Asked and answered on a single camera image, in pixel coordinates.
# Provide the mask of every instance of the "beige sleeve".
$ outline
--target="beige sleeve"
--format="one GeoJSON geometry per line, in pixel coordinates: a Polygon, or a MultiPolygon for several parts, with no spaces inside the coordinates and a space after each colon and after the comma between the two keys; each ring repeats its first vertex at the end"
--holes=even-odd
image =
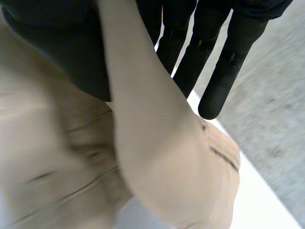
{"type": "Polygon", "coordinates": [[[158,60],[135,0],[99,0],[99,10],[126,183],[178,229],[228,229],[237,145],[193,113],[158,60]]]}

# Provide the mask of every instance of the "gloved hand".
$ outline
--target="gloved hand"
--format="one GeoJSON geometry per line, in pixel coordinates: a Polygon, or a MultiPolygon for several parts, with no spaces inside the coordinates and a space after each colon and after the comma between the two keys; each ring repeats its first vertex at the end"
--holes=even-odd
{"type": "MultiPolygon", "coordinates": [[[[194,1],[137,1],[154,43],[159,36],[155,31],[160,31],[163,5],[165,29],[157,53],[166,70],[172,73],[185,40],[194,1]],[[175,27],[177,21],[183,22],[184,27],[175,27]]],[[[234,10],[228,37],[199,104],[198,111],[202,118],[214,119],[219,115],[251,46],[263,34],[268,21],[280,17],[291,2],[292,0],[198,1],[193,35],[173,77],[185,97],[189,96],[195,86],[230,10],[234,10]]]]}

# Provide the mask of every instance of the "hand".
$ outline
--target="hand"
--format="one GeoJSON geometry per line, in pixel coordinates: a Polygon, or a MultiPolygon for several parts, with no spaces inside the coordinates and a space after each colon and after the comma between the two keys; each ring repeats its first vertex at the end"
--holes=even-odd
{"type": "MultiPolygon", "coordinates": [[[[137,0],[139,12],[153,43],[161,27],[163,5],[164,35],[157,50],[160,61],[171,74],[187,33],[193,1],[137,0]],[[183,26],[175,26],[183,21],[183,26]]],[[[187,98],[208,60],[218,34],[231,9],[234,10],[228,37],[210,82],[201,98],[199,114],[216,118],[253,43],[263,34],[269,20],[280,17],[292,0],[199,0],[194,16],[193,35],[173,77],[187,98]]]]}

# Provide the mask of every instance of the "beige jacket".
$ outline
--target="beige jacket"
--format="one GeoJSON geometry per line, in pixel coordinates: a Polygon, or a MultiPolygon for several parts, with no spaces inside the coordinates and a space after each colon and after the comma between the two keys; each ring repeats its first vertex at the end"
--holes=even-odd
{"type": "Polygon", "coordinates": [[[99,11],[113,112],[1,28],[0,228],[111,229],[135,196],[177,229],[228,229],[237,145],[192,112],[133,0],[99,11]]]}

